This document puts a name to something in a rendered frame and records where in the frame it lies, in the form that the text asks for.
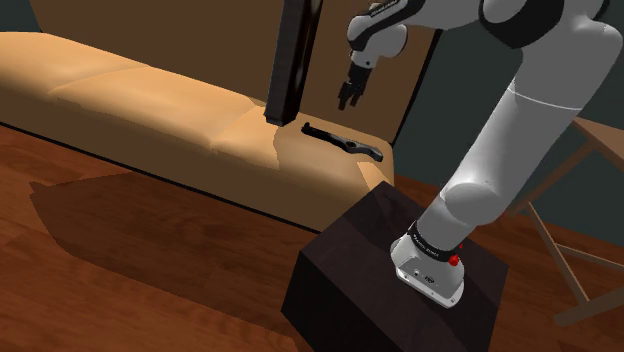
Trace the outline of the tan leather sofa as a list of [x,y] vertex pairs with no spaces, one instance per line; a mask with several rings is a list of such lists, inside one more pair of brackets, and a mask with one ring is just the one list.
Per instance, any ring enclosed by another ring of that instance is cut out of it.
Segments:
[[339,110],[348,22],[379,0],[323,0],[299,113],[279,127],[264,111],[283,1],[0,0],[0,122],[322,230],[393,181],[434,33],[413,28]]

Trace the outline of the black long-handled kitchen tool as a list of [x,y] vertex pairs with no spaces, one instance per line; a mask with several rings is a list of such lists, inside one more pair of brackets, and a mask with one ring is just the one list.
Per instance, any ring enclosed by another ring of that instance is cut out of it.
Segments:
[[377,162],[382,162],[384,159],[383,153],[374,146],[371,146],[362,142],[358,142],[358,141],[355,141],[346,137],[341,137],[333,133],[312,127],[309,122],[306,122],[302,126],[301,132],[310,137],[314,137],[319,140],[328,142],[334,146],[337,146],[343,151],[350,153],[350,154],[367,155]]

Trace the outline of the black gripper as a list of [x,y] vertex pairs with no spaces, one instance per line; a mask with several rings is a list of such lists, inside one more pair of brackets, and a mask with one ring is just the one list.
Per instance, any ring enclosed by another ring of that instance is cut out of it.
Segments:
[[348,80],[342,84],[338,95],[339,110],[345,109],[349,99],[351,106],[355,107],[357,105],[358,100],[365,91],[371,72],[371,68],[361,67],[355,63],[350,65]]

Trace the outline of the dark robot stand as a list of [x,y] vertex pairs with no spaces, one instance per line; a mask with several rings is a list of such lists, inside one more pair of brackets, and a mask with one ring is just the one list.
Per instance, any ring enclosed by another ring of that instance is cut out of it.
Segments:
[[300,251],[281,311],[314,352],[488,352],[508,266],[467,239],[454,307],[409,287],[390,248],[422,212],[381,182]]

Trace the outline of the black flat slab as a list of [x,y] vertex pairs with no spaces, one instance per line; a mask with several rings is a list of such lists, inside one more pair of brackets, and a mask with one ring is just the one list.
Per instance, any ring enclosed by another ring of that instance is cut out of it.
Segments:
[[284,0],[264,116],[283,127],[299,113],[323,0]]

